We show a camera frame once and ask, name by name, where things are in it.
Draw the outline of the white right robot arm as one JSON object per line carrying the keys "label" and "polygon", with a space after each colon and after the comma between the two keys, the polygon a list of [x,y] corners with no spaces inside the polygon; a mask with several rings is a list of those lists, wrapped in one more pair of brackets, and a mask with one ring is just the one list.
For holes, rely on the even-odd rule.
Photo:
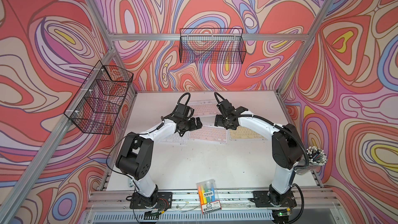
{"label": "white right robot arm", "polygon": [[296,170],[309,167],[308,154],[296,126],[273,123],[245,107],[235,108],[225,98],[217,100],[217,108],[220,114],[216,116],[215,126],[227,130],[236,130],[242,126],[271,140],[276,169],[268,197],[273,205],[281,205],[282,200],[291,192]]}

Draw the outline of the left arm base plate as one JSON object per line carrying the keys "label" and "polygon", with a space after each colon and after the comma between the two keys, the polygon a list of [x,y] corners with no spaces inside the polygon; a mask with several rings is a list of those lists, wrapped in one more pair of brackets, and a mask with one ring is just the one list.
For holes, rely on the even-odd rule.
{"label": "left arm base plate", "polygon": [[151,197],[146,198],[135,192],[127,196],[130,209],[159,209],[167,210],[172,207],[173,193],[171,191],[154,192]]}

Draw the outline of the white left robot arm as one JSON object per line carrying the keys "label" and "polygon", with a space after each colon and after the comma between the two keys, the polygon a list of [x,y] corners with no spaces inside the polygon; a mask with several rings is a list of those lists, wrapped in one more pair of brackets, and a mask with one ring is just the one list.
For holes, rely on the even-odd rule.
{"label": "white left robot arm", "polygon": [[124,139],[116,159],[116,168],[132,177],[141,196],[151,198],[157,190],[157,185],[149,175],[155,143],[175,133],[182,137],[186,132],[201,129],[203,124],[200,118],[193,115],[193,108],[178,103],[172,113],[161,118],[158,125],[144,133],[130,132]]}

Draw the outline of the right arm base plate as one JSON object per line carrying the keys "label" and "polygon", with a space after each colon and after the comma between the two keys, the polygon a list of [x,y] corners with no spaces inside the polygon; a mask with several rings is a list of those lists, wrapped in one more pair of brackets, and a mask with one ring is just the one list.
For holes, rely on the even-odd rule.
{"label": "right arm base plate", "polygon": [[294,208],[297,206],[292,191],[282,195],[276,191],[254,191],[253,197],[249,201],[256,207]]}

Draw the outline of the pink keyboard row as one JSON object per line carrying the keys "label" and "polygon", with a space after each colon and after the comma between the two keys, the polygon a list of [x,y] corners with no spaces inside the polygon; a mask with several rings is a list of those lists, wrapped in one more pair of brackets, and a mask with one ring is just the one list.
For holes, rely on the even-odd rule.
{"label": "pink keyboard row", "polygon": [[201,129],[190,132],[189,139],[226,144],[227,131],[223,128],[204,125]]}

